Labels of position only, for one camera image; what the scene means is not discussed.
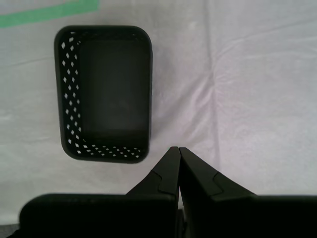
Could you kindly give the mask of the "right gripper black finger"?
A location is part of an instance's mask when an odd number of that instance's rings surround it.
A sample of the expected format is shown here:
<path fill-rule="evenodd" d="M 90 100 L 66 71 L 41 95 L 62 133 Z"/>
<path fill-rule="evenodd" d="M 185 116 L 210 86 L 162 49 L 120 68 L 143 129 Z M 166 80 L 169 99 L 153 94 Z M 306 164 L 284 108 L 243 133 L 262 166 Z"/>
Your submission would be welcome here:
<path fill-rule="evenodd" d="M 256 195 L 179 149 L 180 191 L 192 238 L 289 238 L 317 236 L 317 198 Z"/>
<path fill-rule="evenodd" d="M 180 150 L 171 147 L 125 195 L 46 194 L 19 216 L 25 238 L 175 238 Z"/>

